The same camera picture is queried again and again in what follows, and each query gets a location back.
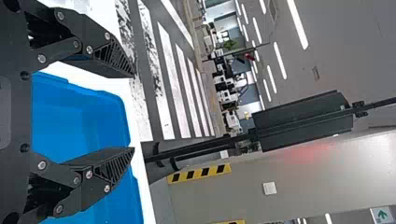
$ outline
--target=blue plastic bin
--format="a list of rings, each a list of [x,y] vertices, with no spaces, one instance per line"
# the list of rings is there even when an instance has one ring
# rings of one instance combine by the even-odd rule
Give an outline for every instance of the blue plastic bin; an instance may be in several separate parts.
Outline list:
[[[119,96],[92,91],[44,73],[33,75],[33,147],[55,162],[69,161],[104,147],[128,147],[131,139]],[[132,168],[99,203],[72,217],[46,224],[143,223]]]

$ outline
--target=white floor marking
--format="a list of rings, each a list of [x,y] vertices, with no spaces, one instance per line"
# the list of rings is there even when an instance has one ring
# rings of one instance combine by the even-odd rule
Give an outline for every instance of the white floor marking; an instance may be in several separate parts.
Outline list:
[[[196,78],[196,75],[195,75],[194,65],[192,64],[190,59],[188,59],[188,61],[189,61],[189,68],[190,68],[192,86],[194,87],[195,97],[197,98],[199,114],[200,114],[201,120],[202,120],[202,126],[204,127],[205,136],[209,136],[209,130],[207,129],[207,123],[206,123],[206,118],[205,118],[205,113],[204,113],[204,107],[202,106],[202,99],[201,99],[201,94],[200,94],[199,88],[198,88],[198,82],[197,82],[197,78]]]
[[[172,19],[174,19],[178,29],[181,31],[181,33],[184,35],[184,37],[186,37],[187,42],[189,42],[192,49],[194,49],[194,45],[192,44],[192,37],[191,37],[190,33],[187,31],[187,28],[184,25],[183,21],[178,16],[175,8],[172,6],[171,1],[169,1],[169,0],[161,0],[161,1],[163,2],[163,5],[165,6],[169,15],[171,15]]]
[[[154,83],[155,98],[158,106],[158,114],[163,130],[163,139],[175,139],[175,132],[172,124],[169,104],[166,98],[165,86],[163,85],[163,73],[161,71],[160,59],[158,56],[157,45],[155,43],[154,31],[151,24],[149,9],[141,0],[137,1],[139,5],[140,18],[142,20],[143,33],[146,42],[146,51],[148,53],[148,63],[150,73]]]
[[[186,89],[188,105],[190,108],[192,126],[194,128],[195,136],[202,137],[202,131],[201,131],[201,127],[199,125],[198,114],[197,114],[197,111],[195,108],[194,97],[192,95],[189,72],[187,71],[186,60],[184,59],[184,53],[183,53],[183,50],[181,50],[181,48],[178,45],[176,45],[176,49],[177,49],[178,62],[180,63],[180,71],[183,76],[184,88]]]
[[[207,100],[208,99],[206,98],[206,94],[205,94],[204,84],[202,82],[201,73],[198,71],[198,69],[196,69],[196,71],[197,71],[199,86],[201,87],[202,99],[204,100],[204,106],[205,106],[205,111],[206,111],[206,115],[207,115],[207,121],[209,122],[210,133],[212,134],[212,136],[215,136],[215,130],[213,129],[212,117],[210,116],[209,106],[207,105]]]
[[[180,90],[180,83],[178,82],[177,70],[175,65],[175,58],[172,51],[171,38],[169,34],[163,29],[158,22],[160,29],[160,37],[163,42],[163,54],[165,57],[166,68],[168,71],[169,81],[172,88],[172,96],[175,102],[175,109],[177,113],[178,127],[182,138],[191,138],[189,123],[187,122],[186,109],[184,108],[183,96]]]
[[[130,78],[130,86],[132,98],[134,100],[134,107],[136,108],[136,122],[139,126],[140,141],[150,142],[153,140],[151,125],[149,122],[149,111],[146,104],[146,95],[143,90],[143,83],[138,73],[137,52],[134,43],[134,28],[131,24],[131,11],[127,0],[116,0],[116,11],[120,29],[121,44],[127,54],[132,60],[136,74]]]

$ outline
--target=wall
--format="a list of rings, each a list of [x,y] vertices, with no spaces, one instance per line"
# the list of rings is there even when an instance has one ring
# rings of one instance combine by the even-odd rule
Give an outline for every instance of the wall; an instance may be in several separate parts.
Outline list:
[[[307,50],[301,47],[287,1],[276,1],[279,15],[275,28],[271,27],[269,13],[262,14],[259,1],[239,2],[246,5],[250,17],[247,26],[250,39],[254,37],[257,43],[251,25],[254,16],[265,36],[264,42],[277,41],[288,73],[288,79],[284,80],[273,46],[259,50],[263,60],[258,63],[258,79],[267,78],[270,84],[265,69],[270,64],[278,91],[272,92],[270,103],[262,81],[258,82],[266,107],[334,89],[341,91],[350,102],[372,102],[395,96],[396,14],[393,9],[396,1],[295,0],[309,41]],[[315,81],[311,73],[315,65],[320,73],[319,81]],[[396,125],[395,114],[395,106],[382,108],[371,113],[366,121],[370,126]]]
[[[172,185],[177,223],[267,223],[395,204],[396,131],[384,131],[203,164],[231,162],[232,173]],[[262,183],[272,181],[277,194],[265,196]]]

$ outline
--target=sign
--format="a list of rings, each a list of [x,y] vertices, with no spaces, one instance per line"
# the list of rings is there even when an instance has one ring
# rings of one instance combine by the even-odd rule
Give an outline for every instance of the sign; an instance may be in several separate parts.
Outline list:
[[[395,219],[388,206],[370,209],[375,224],[393,223]]]

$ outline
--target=ceiling light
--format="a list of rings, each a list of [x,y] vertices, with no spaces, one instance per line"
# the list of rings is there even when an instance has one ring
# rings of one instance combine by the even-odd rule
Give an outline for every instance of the ceiling light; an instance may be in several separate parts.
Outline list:
[[[276,42],[274,42],[274,49],[275,49],[275,54],[277,57],[277,62],[279,63],[280,71],[282,72],[282,77],[283,77],[283,79],[286,79],[286,78],[288,78],[288,75],[286,74],[285,65],[283,64],[282,57],[280,56],[279,47],[277,46]]]
[[[247,12],[245,11],[245,5],[242,4],[242,12],[244,13],[244,17],[245,17],[245,23],[248,24],[248,15]]]
[[[259,0],[260,6],[262,6],[262,13],[265,15],[267,13],[267,7],[265,6],[264,0]]]
[[[257,82],[256,73],[254,72],[253,66],[251,66],[251,74],[253,75],[254,82]]]
[[[254,40],[251,41],[251,45],[253,46],[253,48],[256,48],[256,43],[254,42]],[[259,52],[257,50],[254,50],[254,59],[257,60],[257,62],[260,61]]]
[[[236,19],[238,20],[239,30],[242,32],[241,20],[239,19],[239,17],[237,17]]]
[[[267,97],[268,97],[268,101],[271,102],[271,94],[270,91],[268,90],[268,85],[267,85],[267,81],[265,79],[262,80],[264,82],[264,87],[265,87],[265,91],[267,92]]]
[[[294,0],[288,0],[291,16],[293,17],[294,25],[297,29],[297,34],[300,37],[301,46],[303,49],[308,48],[308,39],[306,39],[303,23],[301,22],[300,15],[298,14],[297,6]]]
[[[246,40],[247,40],[247,42],[248,42],[248,32],[247,32],[247,27],[245,26],[245,24],[243,24],[242,26],[243,26],[243,28],[244,28],[245,39],[246,39]]]
[[[271,70],[270,65],[267,65],[267,71],[268,71],[268,76],[270,76],[271,84],[274,88],[274,93],[277,93],[276,84],[274,81],[274,76],[272,75],[272,70]]]
[[[253,67],[254,67],[254,71],[259,74],[259,69],[257,69],[257,64],[256,61],[253,61]]]
[[[262,103],[262,110],[265,110],[265,105],[264,105],[264,101],[262,100],[262,96],[259,95],[260,97],[260,103]]]
[[[260,44],[262,43],[262,35],[260,34],[259,26],[257,25],[256,18],[253,17],[253,25],[256,30],[257,38],[259,39]]]
[[[238,0],[235,0],[235,4],[236,4],[236,10],[238,11],[238,15],[241,15],[241,8],[239,7],[239,2]]]
[[[330,214],[327,213],[327,214],[325,215],[325,217],[326,217],[327,224],[332,224],[332,218],[330,217]]]

